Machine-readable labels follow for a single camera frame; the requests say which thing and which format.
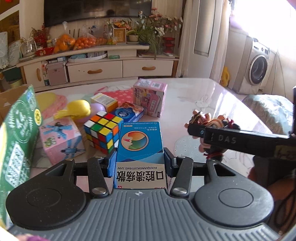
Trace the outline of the blue black medicine box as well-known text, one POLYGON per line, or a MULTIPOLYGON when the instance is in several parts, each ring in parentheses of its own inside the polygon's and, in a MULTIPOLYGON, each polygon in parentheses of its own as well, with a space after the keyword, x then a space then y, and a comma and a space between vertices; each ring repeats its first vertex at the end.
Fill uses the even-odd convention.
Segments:
POLYGON ((114 188, 167 188, 163 140, 158 121, 122 124, 114 188))

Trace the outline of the purple pink toy egg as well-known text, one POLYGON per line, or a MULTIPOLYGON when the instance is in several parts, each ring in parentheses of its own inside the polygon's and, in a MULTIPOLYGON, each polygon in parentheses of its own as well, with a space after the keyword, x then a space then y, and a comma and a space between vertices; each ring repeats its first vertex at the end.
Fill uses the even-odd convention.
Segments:
POLYGON ((79 118, 77 120, 74 120, 76 123, 85 123, 86 121, 90 120, 94 115, 96 115, 99 111, 105 111, 105 107, 102 104, 99 103, 91 103, 91 113, 89 116, 79 118))

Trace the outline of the pink purple toy box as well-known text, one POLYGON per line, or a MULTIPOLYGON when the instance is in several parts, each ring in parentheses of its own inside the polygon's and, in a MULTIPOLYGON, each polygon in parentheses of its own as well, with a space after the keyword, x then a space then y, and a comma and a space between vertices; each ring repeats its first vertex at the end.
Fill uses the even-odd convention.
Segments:
POLYGON ((160 118, 168 85, 152 79, 139 79, 133 85, 133 103, 144 108, 144 114, 160 118))

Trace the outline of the yellow toy gun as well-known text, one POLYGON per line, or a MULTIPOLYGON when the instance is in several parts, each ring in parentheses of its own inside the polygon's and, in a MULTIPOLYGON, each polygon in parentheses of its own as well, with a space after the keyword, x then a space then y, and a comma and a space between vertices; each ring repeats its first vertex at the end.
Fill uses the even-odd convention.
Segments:
POLYGON ((57 111, 53 118, 55 120, 70 117, 72 119, 80 119, 88 117, 91 114, 90 103, 86 100, 74 100, 67 104, 66 109, 57 111))

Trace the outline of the rubiks cube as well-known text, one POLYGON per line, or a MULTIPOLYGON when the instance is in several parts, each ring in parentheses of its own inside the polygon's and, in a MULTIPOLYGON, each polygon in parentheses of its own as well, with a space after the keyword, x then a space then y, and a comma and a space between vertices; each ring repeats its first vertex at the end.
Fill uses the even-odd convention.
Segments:
POLYGON ((107 155, 119 140, 122 123, 122 118, 101 110, 84 123, 86 138, 92 147, 107 155))

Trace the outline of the blue vinda tissue pack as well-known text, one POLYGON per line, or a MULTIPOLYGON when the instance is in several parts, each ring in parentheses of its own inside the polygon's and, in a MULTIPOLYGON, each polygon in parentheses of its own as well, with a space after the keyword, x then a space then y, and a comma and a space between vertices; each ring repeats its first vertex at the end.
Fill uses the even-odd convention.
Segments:
POLYGON ((111 112, 123 119, 125 123, 137 122, 144 115, 144 108, 130 102, 124 102, 111 112))

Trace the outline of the orange white medicine box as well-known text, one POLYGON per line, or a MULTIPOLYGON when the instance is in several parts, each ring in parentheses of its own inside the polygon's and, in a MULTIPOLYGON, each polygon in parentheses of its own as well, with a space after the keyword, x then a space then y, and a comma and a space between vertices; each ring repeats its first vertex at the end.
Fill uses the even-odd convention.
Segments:
POLYGON ((102 104, 107 113, 111 113, 116 108, 118 108, 118 101, 110 96, 107 96, 103 93, 97 93, 90 98, 92 103, 102 104))

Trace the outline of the washing machine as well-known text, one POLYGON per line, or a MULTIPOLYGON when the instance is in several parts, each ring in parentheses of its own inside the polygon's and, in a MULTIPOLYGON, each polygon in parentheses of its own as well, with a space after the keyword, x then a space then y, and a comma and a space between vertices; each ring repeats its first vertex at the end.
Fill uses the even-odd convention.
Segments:
POLYGON ((232 90, 237 94, 257 94, 267 75, 270 49, 246 37, 233 72, 232 90))

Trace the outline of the green milk carton box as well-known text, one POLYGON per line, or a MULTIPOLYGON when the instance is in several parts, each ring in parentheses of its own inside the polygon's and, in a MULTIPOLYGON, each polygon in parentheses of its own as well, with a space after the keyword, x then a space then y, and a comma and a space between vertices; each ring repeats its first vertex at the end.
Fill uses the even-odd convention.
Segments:
POLYGON ((42 115, 32 85, 12 105, 1 124, 1 227, 12 225, 6 210, 9 193, 30 177, 42 115))

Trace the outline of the potted flower plant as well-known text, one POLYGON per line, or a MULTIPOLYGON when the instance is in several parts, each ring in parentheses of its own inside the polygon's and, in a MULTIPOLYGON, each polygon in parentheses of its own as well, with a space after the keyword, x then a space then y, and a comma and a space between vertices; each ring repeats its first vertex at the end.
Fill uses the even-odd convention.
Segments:
POLYGON ((151 13, 146 15, 143 11, 138 12, 138 19, 134 20, 134 28, 130 29, 127 36, 136 35, 138 41, 149 45, 149 51, 155 56, 161 47, 162 39, 167 33, 177 32, 183 25, 182 17, 163 16, 157 8, 152 8, 151 13))

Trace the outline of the framed picture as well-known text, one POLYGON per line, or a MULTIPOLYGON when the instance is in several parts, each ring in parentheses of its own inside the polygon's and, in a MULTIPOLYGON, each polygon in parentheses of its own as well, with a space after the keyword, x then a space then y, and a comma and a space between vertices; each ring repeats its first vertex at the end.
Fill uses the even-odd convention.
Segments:
POLYGON ((117 40, 118 44, 126 43, 126 28, 114 28, 113 36, 117 40))

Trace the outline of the bag of small tangerines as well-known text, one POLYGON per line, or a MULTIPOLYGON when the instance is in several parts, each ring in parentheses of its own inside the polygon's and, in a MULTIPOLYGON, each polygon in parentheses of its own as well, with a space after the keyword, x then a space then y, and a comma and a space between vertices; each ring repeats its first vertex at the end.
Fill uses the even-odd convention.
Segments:
POLYGON ((81 50, 96 46, 96 38, 89 33, 87 27, 83 27, 79 33, 79 37, 74 44, 73 50, 81 50))

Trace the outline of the bag of oranges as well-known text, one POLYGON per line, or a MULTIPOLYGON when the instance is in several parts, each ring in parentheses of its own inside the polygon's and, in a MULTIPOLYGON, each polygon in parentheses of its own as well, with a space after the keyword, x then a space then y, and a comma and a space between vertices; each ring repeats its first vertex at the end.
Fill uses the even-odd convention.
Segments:
POLYGON ((56 44, 54 46, 53 53, 57 54, 60 52, 66 52, 69 50, 72 50, 74 48, 74 45, 76 43, 76 40, 72 35, 70 34, 68 30, 68 23, 64 21, 62 23, 64 32, 58 37, 56 44))

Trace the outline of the glass kettle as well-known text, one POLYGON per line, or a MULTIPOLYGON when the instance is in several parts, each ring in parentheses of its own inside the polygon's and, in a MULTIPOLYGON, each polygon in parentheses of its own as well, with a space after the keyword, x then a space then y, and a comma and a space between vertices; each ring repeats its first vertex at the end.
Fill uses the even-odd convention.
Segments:
POLYGON ((23 57, 34 56, 37 51, 37 45, 34 38, 30 37, 28 39, 22 38, 20 45, 20 52, 23 57))

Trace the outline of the black television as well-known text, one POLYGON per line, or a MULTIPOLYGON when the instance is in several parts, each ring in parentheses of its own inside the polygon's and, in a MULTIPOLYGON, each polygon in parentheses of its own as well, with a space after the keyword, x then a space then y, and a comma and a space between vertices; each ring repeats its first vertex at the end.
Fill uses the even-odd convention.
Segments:
POLYGON ((44 24, 51 27, 66 22, 107 17, 150 15, 152 1, 51 0, 44 1, 44 24))

